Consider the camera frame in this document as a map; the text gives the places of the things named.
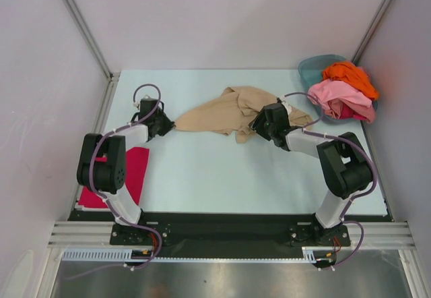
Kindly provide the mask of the beige t shirt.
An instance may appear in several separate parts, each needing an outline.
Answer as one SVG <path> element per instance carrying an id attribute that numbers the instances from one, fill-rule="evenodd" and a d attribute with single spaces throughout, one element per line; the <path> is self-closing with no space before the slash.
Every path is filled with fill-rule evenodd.
<path id="1" fill-rule="evenodd" d="M 262 108 L 277 102 L 277 97 L 252 86 L 233 86 L 195 107 L 174 122 L 179 131 L 211 131 L 225 136 L 236 132 L 236 142 L 245 143 L 257 133 L 249 125 Z"/>

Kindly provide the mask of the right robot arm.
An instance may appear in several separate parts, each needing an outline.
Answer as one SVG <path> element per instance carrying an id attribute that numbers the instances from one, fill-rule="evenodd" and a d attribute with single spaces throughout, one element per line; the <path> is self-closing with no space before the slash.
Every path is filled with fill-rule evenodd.
<path id="1" fill-rule="evenodd" d="M 319 245 L 328 244 L 352 202 L 376 187 L 375 166 L 356 134 L 332 136 L 293 126 L 288 106 L 281 101 L 263 107 L 249 127 L 282 150 L 319 160 L 328 191 L 314 215 L 318 223 L 310 228 L 310 236 Z"/>

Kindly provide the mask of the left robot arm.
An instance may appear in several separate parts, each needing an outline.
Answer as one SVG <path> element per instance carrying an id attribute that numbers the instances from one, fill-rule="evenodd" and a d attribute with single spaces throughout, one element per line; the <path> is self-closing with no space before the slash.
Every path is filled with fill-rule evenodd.
<path id="1" fill-rule="evenodd" d="M 142 98 L 138 108 L 125 126 L 106 135 L 86 134 L 77 167 L 77 182 L 102 199 L 117 223 L 127 225 L 125 235 L 136 244 L 148 238 L 149 228 L 139 221 L 141 208 L 126 186 L 126 153 L 143 148 L 156 136 L 164 136 L 175 127 L 162 101 Z"/>

